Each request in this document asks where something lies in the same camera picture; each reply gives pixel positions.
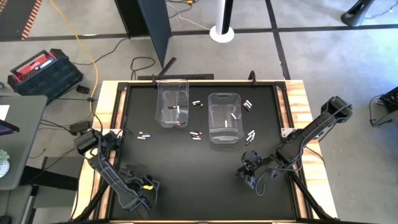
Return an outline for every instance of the yellow tag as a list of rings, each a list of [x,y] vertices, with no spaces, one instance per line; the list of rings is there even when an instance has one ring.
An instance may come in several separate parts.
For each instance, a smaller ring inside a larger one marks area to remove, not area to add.
[[[152,189],[154,188],[154,186],[151,186],[151,185],[144,185],[143,188],[144,188],[144,189],[147,189],[147,190],[152,190]]]

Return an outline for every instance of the white pole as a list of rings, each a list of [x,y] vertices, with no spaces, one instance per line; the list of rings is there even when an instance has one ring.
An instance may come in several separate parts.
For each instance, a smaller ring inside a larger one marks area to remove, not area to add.
[[[227,43],[234,38],[234,30],[230,28],[233,0],[217,0],[216,25],[210,30],[210,37],[219,42]]]
[[[224,10],[225,10],[225,0],[218,0],[217,21],[216,21],[216,32],[218,35],[223,34]]]

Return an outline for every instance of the clear plastic bin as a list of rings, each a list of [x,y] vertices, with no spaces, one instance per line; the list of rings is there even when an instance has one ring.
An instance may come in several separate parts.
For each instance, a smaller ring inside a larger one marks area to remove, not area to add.
[[[186,80],[157,82],[155,119],[164,128],[183,128],[188,124],[189,83]]]
[[[234,144],[241,139],[244,136],[241,97],[236,93],[212,93],[208,103],[210,141],[214,144]]]

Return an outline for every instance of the computer monitor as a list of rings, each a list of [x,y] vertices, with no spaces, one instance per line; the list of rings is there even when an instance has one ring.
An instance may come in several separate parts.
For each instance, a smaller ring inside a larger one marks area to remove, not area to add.
[[[19,132],[19,128],[15,125],[0,119],[0,136]]]

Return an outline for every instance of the floor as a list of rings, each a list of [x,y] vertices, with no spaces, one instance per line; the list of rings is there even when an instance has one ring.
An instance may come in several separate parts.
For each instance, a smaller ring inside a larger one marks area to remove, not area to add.
[[[124,26],[114,1],[108,0],[54,0],[79,34],[122,34]],[[231,27],[234,29],[285,28],[285,27],[345,27],[340,15],[356,1],[332,0],[271,0],[276,24],[271,24],[266,1],[235,0]],[[395,0],[375,1],[367,16],[388,10]],[[171,3],[179,9],[184,4]],[[206,28],[215,21],[215,2],[200,0],[192,10],[182,16]],[[175,10],[168,8],[169,15]],[[398,12],[393,11],[364,25],[398,24]],[[170,19],[173,31],[201,30],[178,17]],[[353,104],[354,115],[346,123],[337,125],[321,142],[322,154],[335,200],[337,213],[342,220],[395,223],[398,219],[398,123],[371,127],[369,100],[397,86],[398,83],[398,29],[378,29],[369,26],[364,30],[317,31],[290,30],[279,32],[280,45],[275,44],[272,32],[236,34],[228,44],[217,44],[208,35],[173,36],[169,42],[167,58],[176,57],[167,74],[214,73],[216,79],[247,78],[251,70],[260,79],[283,79],[285,76],[304,80],[313,116],[331,96],[341,96]],[[30,37],[71,35],[62,18],[48,1],[42,7],[30,32]],[[90,39],[83,44],[94,58],[113,50],[120,38]],[[9,70],[25,58],[42,49],[62,49],[73,62],[89,63],[75,40],[0,42],[0,82],[6,83]],[[98,62],[99,85],[103,80],[130,79],[132,58],[156,58],[150,38],[140,37],[121,42],[115,53]],[[137,75],[160,72],[155,66],[138,71]],[[139,68],[148,61],[137,61]],[[79,65],[85,74],[82,85],[93,87],[92,66]],[[14,95],[10,88],[2,95]],[[64,98],[84,99],[86,95],[70,92]],[[385,111],[372,105],[374,116]],[[85,101],[57,100],[45,110],[44,119],[59,124],[70,124],[87,118],[89,108]],[[73,137],[65,131],[41,129],[37,133],[28,165],[40,167],[44,156],[57,157],[73,147]],[[65,221],[70,207],[46,208],[36,212],[34,223]],[[51,214],[57,219],[50,219]]]

